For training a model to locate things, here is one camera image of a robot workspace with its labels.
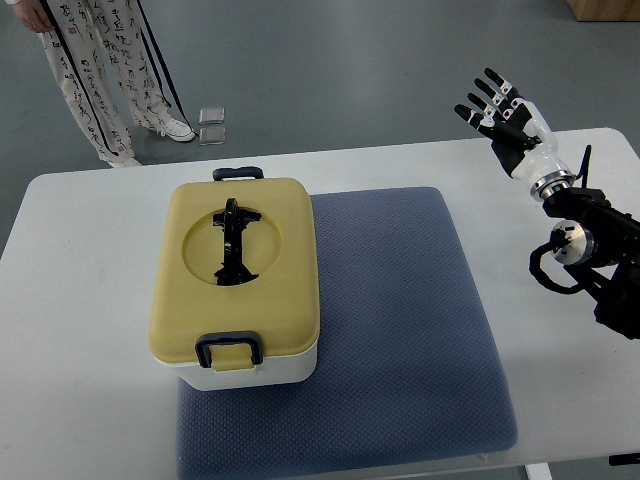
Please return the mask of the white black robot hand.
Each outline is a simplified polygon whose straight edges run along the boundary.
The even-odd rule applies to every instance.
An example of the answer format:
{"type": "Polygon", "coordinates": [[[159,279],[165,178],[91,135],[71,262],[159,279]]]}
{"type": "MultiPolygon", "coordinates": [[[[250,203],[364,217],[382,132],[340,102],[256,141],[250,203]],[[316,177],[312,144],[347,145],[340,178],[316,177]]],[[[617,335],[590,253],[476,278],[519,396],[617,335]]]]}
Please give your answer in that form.
{"type": "Polygon", "coordinates": [[[555,135],[536,105],[496,71],[487,68],[484,75],[474,80],[483,95],[469,93],[473,106],[458,104],[456,114],[491,141],[502,169],[523,182],[534,200],[571,187],[575,175],[559,159],[555,135]]]}

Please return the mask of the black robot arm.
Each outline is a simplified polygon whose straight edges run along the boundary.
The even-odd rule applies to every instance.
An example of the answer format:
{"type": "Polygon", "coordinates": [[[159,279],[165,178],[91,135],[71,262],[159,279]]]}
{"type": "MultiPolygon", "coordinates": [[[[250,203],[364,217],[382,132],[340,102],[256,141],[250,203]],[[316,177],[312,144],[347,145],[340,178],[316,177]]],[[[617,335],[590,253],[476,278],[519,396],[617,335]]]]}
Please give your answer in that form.
{"type": "Polygon", "coordinates": [[[639,338],[639,222],[612,207],[603,191],[587,186],[591,148],[580,171],[564,171],[533,188],[547,216],[560,220],[549,240],[530,254],[529,272],[546,289],[572,295],[587,292],[596,302],[595,320],[631,340],[639,338]],[[542,269],[551,253],[576,281],[563,286],[542,269]]]}

